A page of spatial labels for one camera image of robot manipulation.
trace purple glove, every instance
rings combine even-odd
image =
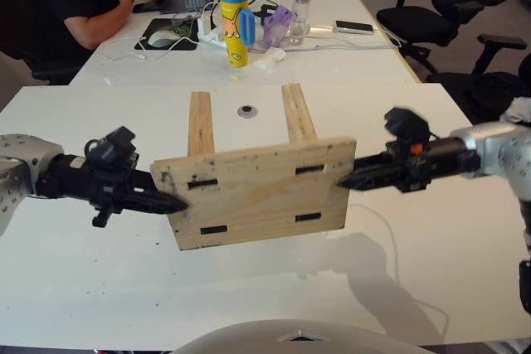
[[[291,11],[284,6],[278,6],[272,16],[264,20],[265,48],[278,47],[291,22]]]

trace computer mouse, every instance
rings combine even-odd
[[[151,47],[161,49],[167,47],[178,41],[181,37],[177,33],[171,31],[156,31],[148,39],[148,44]]]

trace cup handle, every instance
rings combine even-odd
[[[240,38],[247,47],[255,43],[255,15],[248,8],[240,11]]]

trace plastic tumbler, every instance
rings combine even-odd
[[[247,47],[255,42],[255,16],[248,0],[222,0],[223,28],[229,64],[247,65]]]

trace wooden board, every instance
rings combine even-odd
[[[214,153],[210,93],[193,92],[188,122],[188,156]]]
[[[283,85],[282,99],[290,142],[316,140],[317,133],[300,85],[298,83]]]
[[[234,244],[343,228],[348,190],[335,183],[352,171],[355,146],[327,138],[174,158],[151,173],[190,203],[169,216],[181,250]]]

